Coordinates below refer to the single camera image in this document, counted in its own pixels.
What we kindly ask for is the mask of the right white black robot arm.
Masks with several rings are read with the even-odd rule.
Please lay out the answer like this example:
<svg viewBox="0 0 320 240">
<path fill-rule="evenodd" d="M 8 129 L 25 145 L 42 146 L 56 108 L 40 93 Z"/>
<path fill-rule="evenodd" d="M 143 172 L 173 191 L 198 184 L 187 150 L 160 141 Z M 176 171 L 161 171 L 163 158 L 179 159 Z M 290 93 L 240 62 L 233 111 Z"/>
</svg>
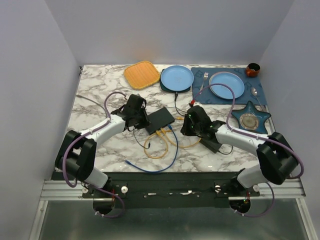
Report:
<svg viewBox="0 0 320 240">
<path fill-rule="evenodd" d="M 230 145 L 258 158 L 257 165 L 241 170 L 231 181 L 230 191 L 236 196 L 260 183 L 281 185 L 301 163 L 280 133 L 252 133 L 232 127 L 227 121 L 212 121 L 199 105 L 188 109 L 180 132 L 210 143 Z"/>
</svg>

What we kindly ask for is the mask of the black network switch box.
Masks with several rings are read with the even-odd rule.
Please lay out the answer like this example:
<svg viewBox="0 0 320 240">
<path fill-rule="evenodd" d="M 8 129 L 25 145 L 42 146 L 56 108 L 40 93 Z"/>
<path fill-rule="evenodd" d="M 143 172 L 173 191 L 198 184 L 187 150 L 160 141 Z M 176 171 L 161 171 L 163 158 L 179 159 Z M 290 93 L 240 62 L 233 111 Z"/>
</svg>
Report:
<svg viewBox="0 0 320 240">
<path fill-rule="evenodd" d="M 150 124 L 145 127 L 145 130 L 149 135 L 156 133 L 156 131 L 161 128 L 165 128 L 167 125 L 170 125 L 175 121 L 175 118 L 166 107 L 162 107 L 161 109 L 149 114 L 148 119 Z"/>
</svg>

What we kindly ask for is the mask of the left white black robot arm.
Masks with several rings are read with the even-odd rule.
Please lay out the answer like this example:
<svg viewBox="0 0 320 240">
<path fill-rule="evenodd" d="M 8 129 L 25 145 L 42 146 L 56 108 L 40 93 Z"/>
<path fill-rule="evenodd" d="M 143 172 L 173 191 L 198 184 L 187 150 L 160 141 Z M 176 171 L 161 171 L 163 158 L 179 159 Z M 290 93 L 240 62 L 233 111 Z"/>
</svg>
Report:
<svg viewBox="0 0 320 240">
<path fill-rule="evenodd" d="M 146 106 L 147 101 L 143 97 L 131 94 L 126 104 L 112 112 L 107 110 L 106 119 L 95 126 L 81 132 L 70 130 L 66 133 L 54 165 L 62 171 L 68 186 L 74 188 L 80 181 L 92 185 L 93 191 L 101 198 L 110 194 L 108 175 L 95 167 L 96 150 L 131 127 L 147 127 L 150 121 Z"/>
</svg>

